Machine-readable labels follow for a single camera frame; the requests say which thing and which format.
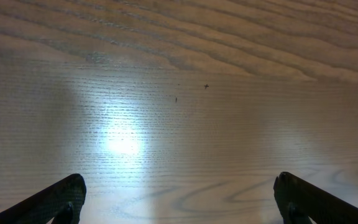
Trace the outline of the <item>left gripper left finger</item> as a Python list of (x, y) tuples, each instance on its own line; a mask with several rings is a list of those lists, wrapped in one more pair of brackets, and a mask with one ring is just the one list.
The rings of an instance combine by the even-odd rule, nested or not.
[(0, 224), (79, 224), (85, 198), (84, 178), (71, 174), (0, 212)]

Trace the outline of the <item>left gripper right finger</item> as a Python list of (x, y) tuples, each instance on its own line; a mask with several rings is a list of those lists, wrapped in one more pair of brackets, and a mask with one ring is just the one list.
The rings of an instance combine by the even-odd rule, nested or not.
[(275, 179), (273, 195), (284, 224), (358, 224), (358, 208), (289, 173)]

